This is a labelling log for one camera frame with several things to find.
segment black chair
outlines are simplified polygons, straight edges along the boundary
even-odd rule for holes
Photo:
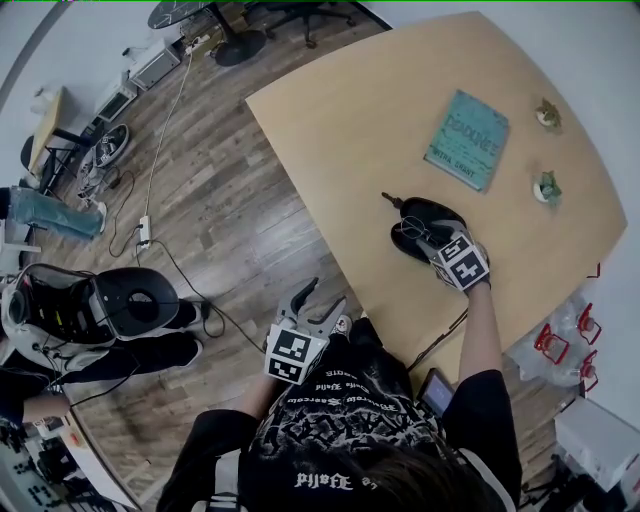
[[[275,39],[276,35],[273,31],[276,28],[281,27],[290,21],[302,18],[302,21],[304,22],[304,40],[307,43],[307,48],[315,48],[317,43],[311,40],[311,37],[309,36],[309,18],[311,16],[342,18],[343,20],[347,20],[347,25],[350,27],[355,26],[356,22],[353,21],[351,16],[348,14],[322,9],[320,6],[324,3],[335,5],[335,2],[259,2],[258,5],[265,7],[267,11],[283,11],[285,13],[284,18],[265,28],[265,34],[269,39]]]

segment person's leg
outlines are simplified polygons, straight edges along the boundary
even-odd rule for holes
[[[116,341],[112,350],[80,372],[64,377],[63,384],[123,379],[140,365],[136,375],[187,366],[201,345],[191,333],[175,332],[157,338]]]
[[[102,215],[69,208],[62,201],[43,196],[35,190],[11,189],[11,215],[17,222],[35,222],[63,236],[90,240],[100,233]]]
[[[178,313],[164,326],[165,329],[183,329],[191,324],[202,320],[200,304],[194,304],[188,300],[180,299]]]

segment smartphone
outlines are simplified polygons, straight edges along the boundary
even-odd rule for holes
[[[431,368],[417,398],[441,418],[451,403],[453,393],[453,387],[442,372],[437,368]]]

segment book cover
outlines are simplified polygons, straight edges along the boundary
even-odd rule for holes
[[[491,181],[508,130],[505,116],[458,90],[424,158],[482,191]]]

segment red clip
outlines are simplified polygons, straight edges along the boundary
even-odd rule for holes
[[[596,367],[593,366],[593,364],[591,364],[593,362],[593,358],[596,357],[597,353],[598,353],[597,350],[594,350],[593,352],[591,352],[591,354],[589,354],[587,357],[584,358],[584,361],[582,361],[582,366],[580,367],[580,378],[583,380],[583,382],[586,381],[586,379],[595,379],[593,384],[591,384],[588,388],[585,387],[585,390],[584,390],[585,393],[591,391],[593,388],[596,387],[596,384],[598,384],[598,375],[596,374]]]
[[[554,359],[553,357],[551,357],[551,347],[558,342],[564,343],[564,347],[562,348],[562,351],[560,352],[560,355],[557,357],[557,359]],[[533,347],[539,352],[542,352],[544,357],[553,362],[553,364],[558,365],[562,362],[564,356],[566,356],[567,352],[569,351],[569,342],[567,340],[563,340],[560,336],[556,336],[555,334],[553,334],[551,332],[551,326],[549,324],[545,324],[545,326],[542,328],[542,332],[539,334],[538,338],[533,344]]]
[[[602,326],[598,322],[596,322],[593,317],[589,316],[589,312],[591,311],[592,306],[593,304],[589,303],[589,305],[584,309],[584,311],[578,318],[578,331],[580,332],[580,336],[582,336],[589,345],[593,345],[602,332]],[[589,339],[584,334],[587,332],[591,332],[594,326],[598,327],[598,330],[595,335],[593,335],[593,337]]]

